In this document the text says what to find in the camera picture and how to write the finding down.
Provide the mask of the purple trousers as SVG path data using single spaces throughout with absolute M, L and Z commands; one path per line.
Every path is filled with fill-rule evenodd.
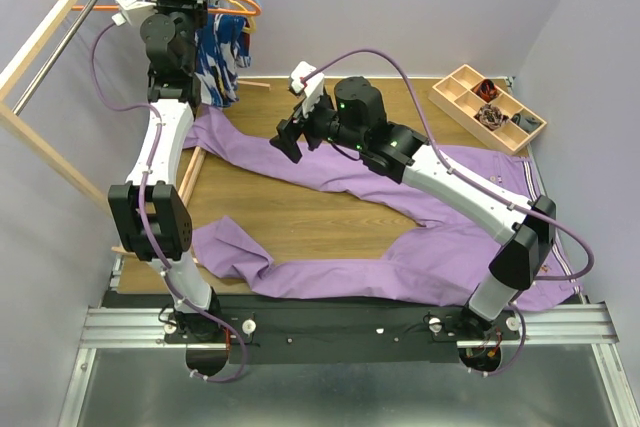
M 433 196 L 370 172 L 331 147 L 293 163 L 268 140 L 212 109 L 187 135 L 237 173 L 198 185 L 237 203 L 194 233 L 196 258 L 215 277 L 273 298 L 366 296 L 439 306 L 464 303 L 498 244 Z

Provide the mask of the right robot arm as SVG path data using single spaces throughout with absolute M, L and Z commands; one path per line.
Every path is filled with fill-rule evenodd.
M 363 77 L 339 81 L 327 93 L 323 75 L 295 75 L 290 91 L 299 98 L 291 116 L 279 122 L 270 141 L 292 162 L 302 157 L 299 138 L 310 149 L 322 142 L 352 149 L 372 172 L 428 193 L 474 221 L 500 246 L 488 274 L 460 314 L 460 326 L 480 339 L 516 295 L 529 289 L 553 243 L 556 206 L 503 191 L 475 172 L 437 154 L 415 130 L 388 120 L 381 92 Z

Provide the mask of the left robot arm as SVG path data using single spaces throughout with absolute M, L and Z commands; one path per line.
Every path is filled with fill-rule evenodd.
M 196 75 L 197 36 L 208 0 L 116 0 L 117 26 L 138 28 L 149 60 L 149 121 L 138 159 L 108 204 L 124 250 L 148 263 L 173 298 L 168 333 L 196 342 L 214 340 L 222 319 L 213 288 L 191 254 L 192 219 L 175 183 L 186 135 L 201 101 Z

